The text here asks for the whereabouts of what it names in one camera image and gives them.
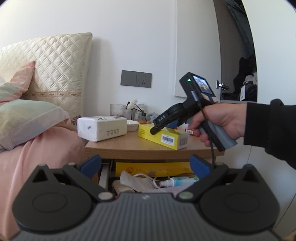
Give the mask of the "black sleeve right forearm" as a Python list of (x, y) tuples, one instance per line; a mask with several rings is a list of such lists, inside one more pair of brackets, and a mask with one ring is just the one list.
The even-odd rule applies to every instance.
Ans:
[(295, 169), (296, 106), (280, 99), (270, 104), (248, 103), (244, 144), (264, 148)]

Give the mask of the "person's right hand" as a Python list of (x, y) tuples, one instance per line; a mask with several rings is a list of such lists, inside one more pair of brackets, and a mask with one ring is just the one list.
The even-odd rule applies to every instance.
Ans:
[[(204, 107), (203, 113), (208, 121), (221, 126), (232, 139), (237, 140), (245, 133), (246, 110), (247, 104), (219, 103)], [(194, 136), (199, 137), (206, 147), (210, 147), (209, 136), (198, 130), (205, 121), (203, 113), (200, 111), (195, 114), (188, 128), (194, 131)]]

